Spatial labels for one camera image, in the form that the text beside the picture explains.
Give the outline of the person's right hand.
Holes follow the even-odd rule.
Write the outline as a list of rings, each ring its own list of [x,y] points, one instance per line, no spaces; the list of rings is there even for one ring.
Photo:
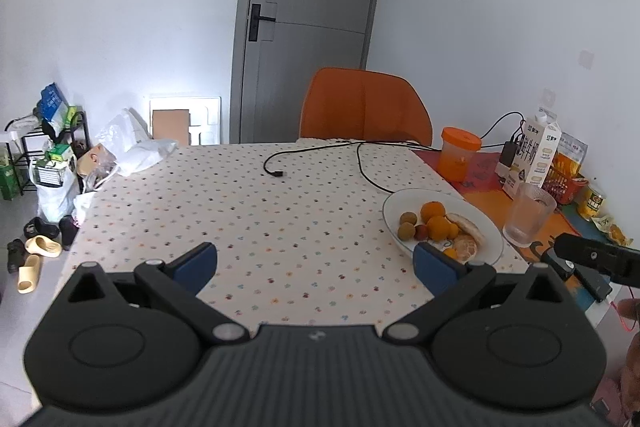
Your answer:
[[[591,408],[611,426],[639,425],[639,298],[614,301],[597,326],[606,367]]]

